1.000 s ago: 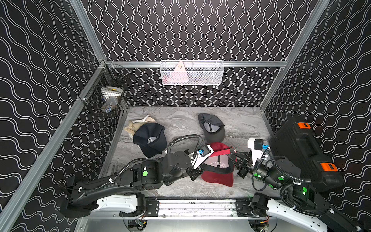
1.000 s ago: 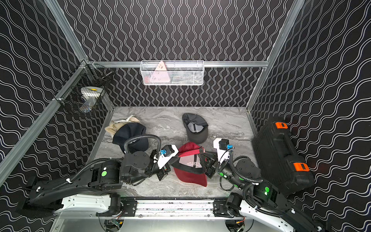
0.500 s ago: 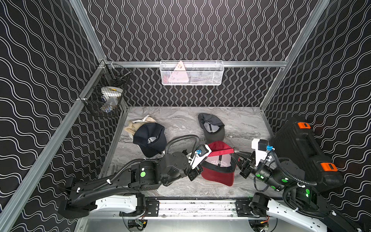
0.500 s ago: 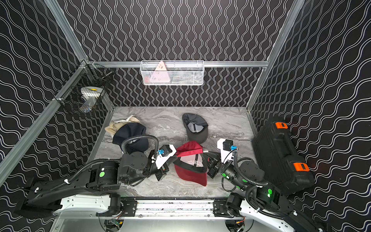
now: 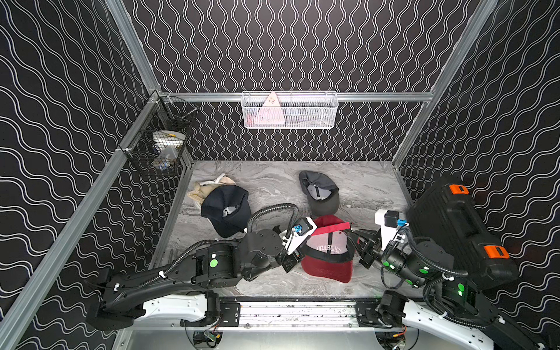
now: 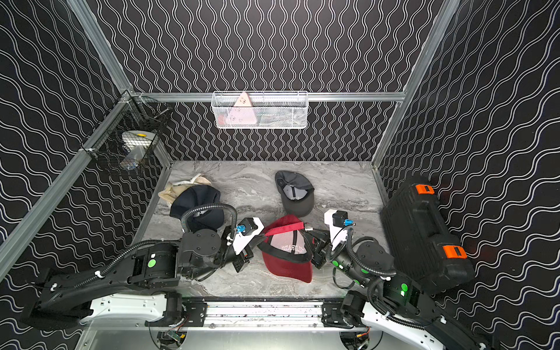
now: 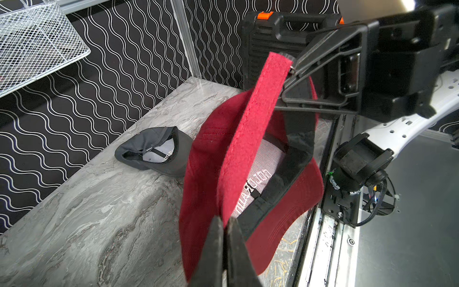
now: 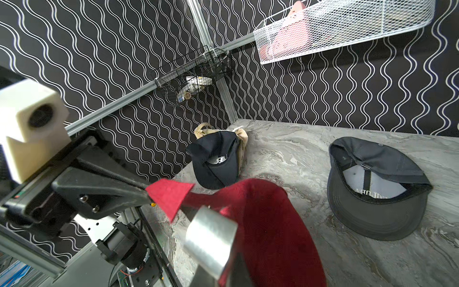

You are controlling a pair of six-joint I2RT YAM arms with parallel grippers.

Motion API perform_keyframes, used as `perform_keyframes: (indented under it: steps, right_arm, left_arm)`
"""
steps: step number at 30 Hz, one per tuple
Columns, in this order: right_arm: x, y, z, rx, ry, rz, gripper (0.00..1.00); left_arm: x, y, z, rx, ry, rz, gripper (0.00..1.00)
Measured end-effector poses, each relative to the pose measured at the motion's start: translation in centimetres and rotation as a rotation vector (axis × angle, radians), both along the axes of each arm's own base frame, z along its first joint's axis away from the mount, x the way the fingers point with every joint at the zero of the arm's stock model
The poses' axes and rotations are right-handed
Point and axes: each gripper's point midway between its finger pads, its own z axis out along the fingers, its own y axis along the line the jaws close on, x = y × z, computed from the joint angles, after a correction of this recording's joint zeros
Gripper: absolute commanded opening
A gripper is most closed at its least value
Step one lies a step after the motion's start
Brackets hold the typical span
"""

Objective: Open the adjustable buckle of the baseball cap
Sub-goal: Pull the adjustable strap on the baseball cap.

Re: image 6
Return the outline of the navy blue baseball cap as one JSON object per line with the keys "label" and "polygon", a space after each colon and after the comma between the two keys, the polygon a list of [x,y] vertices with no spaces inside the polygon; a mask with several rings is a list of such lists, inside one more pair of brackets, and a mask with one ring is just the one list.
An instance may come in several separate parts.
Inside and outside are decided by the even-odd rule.
{"label": "navy blue baseball cap", "polygon": [[[221,192],[210,185],[194,185],[182,192],[173,202],[170,216],[180,220],[182,215],[195,207],[204,204],[219,203]],[[201,229],[217,230],[225,221],[221,209],[212,209],[194,214],[188,218],[188,227],[192,231]]]}

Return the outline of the beige cap with black lettering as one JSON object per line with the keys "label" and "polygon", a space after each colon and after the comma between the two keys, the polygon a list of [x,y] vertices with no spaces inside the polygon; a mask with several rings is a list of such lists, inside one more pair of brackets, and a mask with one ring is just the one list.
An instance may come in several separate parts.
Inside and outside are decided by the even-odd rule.
{"label": "beige cap with black lettering", "polygon": [[188,180],[168,182],[163,190],[158,193],[158,196],[171,207],[183,192],[196,185],[211,185],[211,182],[202,174],[197,174]]}

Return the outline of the red and black cap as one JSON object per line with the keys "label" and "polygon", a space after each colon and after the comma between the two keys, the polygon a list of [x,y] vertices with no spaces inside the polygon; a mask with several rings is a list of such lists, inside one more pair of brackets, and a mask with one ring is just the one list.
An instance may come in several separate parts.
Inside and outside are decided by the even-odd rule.
{"label": "red and black cap", "polygon": [[303,235],[304,228],[304,223],[291,214],[265,227],[265,237],[258,248],[270,273],[312,282],[312,245]]}

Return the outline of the dark grey cap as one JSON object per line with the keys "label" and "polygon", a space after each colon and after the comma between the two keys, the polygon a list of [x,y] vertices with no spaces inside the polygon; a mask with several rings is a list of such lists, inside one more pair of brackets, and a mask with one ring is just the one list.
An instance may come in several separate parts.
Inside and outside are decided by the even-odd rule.
{"label": "dark grey cap", "polygon": [[309,215],[314,208],[314,187],[302,174],[279,171],[275,174],[275,184],[287,214],[296,217]]}

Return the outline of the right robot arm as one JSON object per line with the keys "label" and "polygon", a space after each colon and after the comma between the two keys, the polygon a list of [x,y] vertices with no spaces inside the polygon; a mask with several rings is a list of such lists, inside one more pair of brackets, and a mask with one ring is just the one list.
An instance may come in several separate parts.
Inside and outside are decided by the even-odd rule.
{"label": "right robot arm", "polygon": [[327,303],[322,323],[329,328],[377,329],[423,349],[500,349],[490,334],[476,333],[447,314],[412,278],[395,268],[394,258],[373,237],[353,238],[343,227],[332,243],[324,230],[305,233],[306,247],[317,268],[331,264],[333,273],[350,279],[342,301]]}

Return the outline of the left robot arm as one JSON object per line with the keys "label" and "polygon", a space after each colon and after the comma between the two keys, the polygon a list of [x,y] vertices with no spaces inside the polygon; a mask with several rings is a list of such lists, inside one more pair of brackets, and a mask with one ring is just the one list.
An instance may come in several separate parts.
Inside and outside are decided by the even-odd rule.
{"label": "left robot arm", "polygon": [[258,236],[239,225],[222,235],[210,229],[185,233],[179,240],[146,240],[112,262],[77,274],[47,268],[32,282],[39,290],[20,315],[40,330],[73,328],[93,315],[94,300],[117,293],[170,293],[182,280],[202,280],[228,263],[242,269]]}

